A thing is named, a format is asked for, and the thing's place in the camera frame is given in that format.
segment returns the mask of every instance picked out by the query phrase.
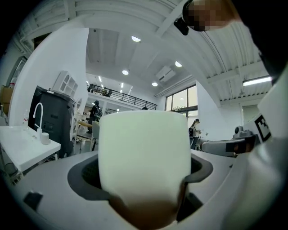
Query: black metal railing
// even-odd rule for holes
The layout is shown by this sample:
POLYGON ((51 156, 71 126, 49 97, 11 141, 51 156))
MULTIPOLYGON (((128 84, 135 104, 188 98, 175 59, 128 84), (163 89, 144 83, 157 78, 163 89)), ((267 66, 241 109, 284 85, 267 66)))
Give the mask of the black metal railing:
POLYGON ((127 102, 136 106, 140 107, 147 107, 150 110, 156 110, 156 104, 142 100, 140 98, 130 96, 125 93, 118 92, 113 89, 109 88, 102 88, 101 86, 93 85, 93 84, 87 84, 87 90, 90 93, 99 94, 105 97, 110 97, 113 99, 117 99, 119 101, 127 102))

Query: white faucet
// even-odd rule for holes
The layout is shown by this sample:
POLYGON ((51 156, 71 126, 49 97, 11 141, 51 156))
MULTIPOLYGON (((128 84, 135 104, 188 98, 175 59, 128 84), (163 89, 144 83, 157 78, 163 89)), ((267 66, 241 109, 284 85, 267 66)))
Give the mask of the white faucet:
POLYGON ((34 110, 34 114, 33 114, 33 118, 35 118, 35 114, 36 114, 36 110, 37 110, 38 105, 41 105, 40 126, 38 126, 37 124, 34 124, 34 125, 36 125, 38 127, 37 133, 38 133, 38 138, 39 138, 39 141, 40 141, 41 140, 41 134, 42 134, 42 128, 41 127, 42 127, 42 117, 43 117, 43 105, 42 105, 42 103, 39 102, 36 105, 35 110, 34 110))

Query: white table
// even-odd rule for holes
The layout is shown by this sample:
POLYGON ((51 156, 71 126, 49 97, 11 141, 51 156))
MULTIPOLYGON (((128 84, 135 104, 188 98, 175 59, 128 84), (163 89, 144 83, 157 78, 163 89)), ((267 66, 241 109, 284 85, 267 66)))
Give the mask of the white table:
MULTIPOLYGON (((0 144, 21 173, 61 148, 61 145, 54 141, 43 145, 35 130, 28 127, 28 130, 24 131, 22 126, 0 127, 0 144)), ((5 166, 2 151, 1 160, 5 166)))

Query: bottle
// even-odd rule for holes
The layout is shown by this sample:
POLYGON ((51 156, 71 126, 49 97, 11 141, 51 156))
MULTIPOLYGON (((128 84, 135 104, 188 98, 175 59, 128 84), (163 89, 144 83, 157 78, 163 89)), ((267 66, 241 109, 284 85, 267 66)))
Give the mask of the bottle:
POLYGON ((24 118, 23 118, 23 130, 28 130, 28 116, 29 116, 29 112, 28 110, 25 110, 25 113, 24 113, 24 118))

